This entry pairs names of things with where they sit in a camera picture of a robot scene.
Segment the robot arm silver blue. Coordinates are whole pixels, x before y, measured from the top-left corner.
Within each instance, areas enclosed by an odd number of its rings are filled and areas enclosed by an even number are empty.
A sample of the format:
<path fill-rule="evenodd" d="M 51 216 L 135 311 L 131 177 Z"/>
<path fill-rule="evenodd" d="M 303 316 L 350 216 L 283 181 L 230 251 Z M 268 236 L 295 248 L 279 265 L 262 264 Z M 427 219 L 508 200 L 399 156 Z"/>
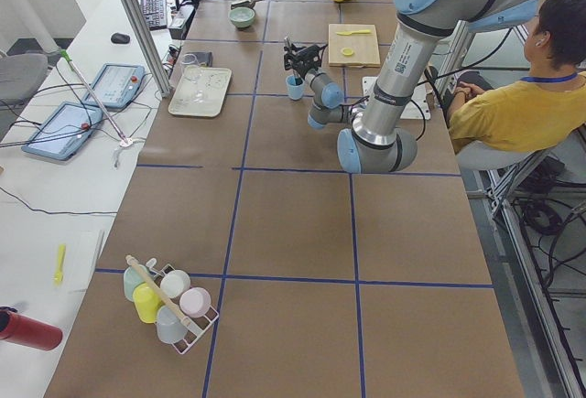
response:
<path fill-rule="evenodd" d="M 537 12 L 538 0 L 394 0 L 397 31 L 364 106 L 344 104 L 340 87 L 320 68 L 317 45 L 285 43 L 284 67 L 314 93 L 308 122 L 315 128 L 346 123 L 337 139 L 344 171 L 388 173 L 408 167 L 416 158 L 416 138 L 397 123 L 418 85 L 437 42 L 452 34 L 458 22 L 471 32 L 521 25 Z"/>

